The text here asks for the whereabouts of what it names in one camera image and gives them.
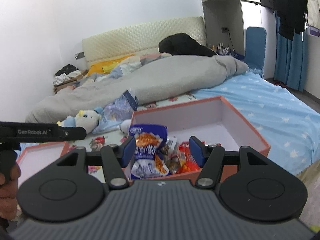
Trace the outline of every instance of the blue fitted sheet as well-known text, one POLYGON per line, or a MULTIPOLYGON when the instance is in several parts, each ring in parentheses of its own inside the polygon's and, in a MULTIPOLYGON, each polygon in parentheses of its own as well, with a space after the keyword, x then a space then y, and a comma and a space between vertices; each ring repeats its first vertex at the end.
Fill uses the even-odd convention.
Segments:
POLYGON ((197 99, 225 97, 271 145, 268 158, 290 173, 296 175, 320 158, 320 114, 258 74, 234 76, 192 94, 197 99))

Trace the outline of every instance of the gray duvet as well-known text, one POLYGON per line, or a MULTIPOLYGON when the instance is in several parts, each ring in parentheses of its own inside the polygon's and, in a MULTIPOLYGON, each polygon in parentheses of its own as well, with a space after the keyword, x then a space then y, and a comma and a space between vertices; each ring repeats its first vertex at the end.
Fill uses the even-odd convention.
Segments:
POLYGON ((126 90, 133 90, 139 104, 175 97, 191 90, 221 84, 227 77, 248 70, 231 56, 172 56, 151 62, 118 79, 103 79, 75 90, 60 90, 35 105, 26 122, 53 123, 80 110, 104 107, 126 90))

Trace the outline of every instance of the pink box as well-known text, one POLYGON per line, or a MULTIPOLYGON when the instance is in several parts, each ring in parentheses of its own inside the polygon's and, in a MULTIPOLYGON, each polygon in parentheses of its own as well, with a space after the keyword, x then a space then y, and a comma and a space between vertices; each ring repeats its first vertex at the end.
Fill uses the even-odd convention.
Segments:
POLYGON ((68 142, 51 142, 26 147, 17 159, 17 163, 21 169, 19 187, 27 179, 59 159, 68 151, 68 142))
MULTIPOLYGON (((206 144, 221 143, 227 151, 238 151, 248 145, 264 156, 268 156, 271 146, 253 125, 224 97, 206 98, 171 106, 136 111, 131 124, 161 124, 168 127, 168 135, 177 137, 179 142, 196 136, 206 144)), ((130 178, 134 160, 124 169, 130 178)), ((225 166, 221 180, 237 172, 237 166, 225 166)), ((195 183, 200 171, 155 179, 191 179, 195 183)))

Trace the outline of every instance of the wall socket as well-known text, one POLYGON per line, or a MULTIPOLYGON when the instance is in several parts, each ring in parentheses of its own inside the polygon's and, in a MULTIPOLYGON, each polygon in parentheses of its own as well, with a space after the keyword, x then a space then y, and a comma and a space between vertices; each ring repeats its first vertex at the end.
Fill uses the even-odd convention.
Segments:
POLYGON ((222 33, 227 33, 228 32, 228 28, 227 27, 222 27, 221 28, 221 32, 222 33))
POLYGON ((75 54, 75 58, 76 59, 84 58, 84 52, 80 52, 80 53, 75 54))

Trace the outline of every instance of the yellow pillow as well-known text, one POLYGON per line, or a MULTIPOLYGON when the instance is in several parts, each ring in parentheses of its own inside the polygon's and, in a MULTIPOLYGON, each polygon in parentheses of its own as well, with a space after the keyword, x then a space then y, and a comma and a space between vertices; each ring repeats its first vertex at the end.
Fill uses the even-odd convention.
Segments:
POLYGON ((102 61, 98 63, 94 63, 91 65, 90 70, 88 71, 88 76, 93 74, 93 73, 98 73, 98 74, 109 74, 121 61, 124 59, 134 56, 134 54, 113 59, 113 60, 108 60, 108 61, 102 61))

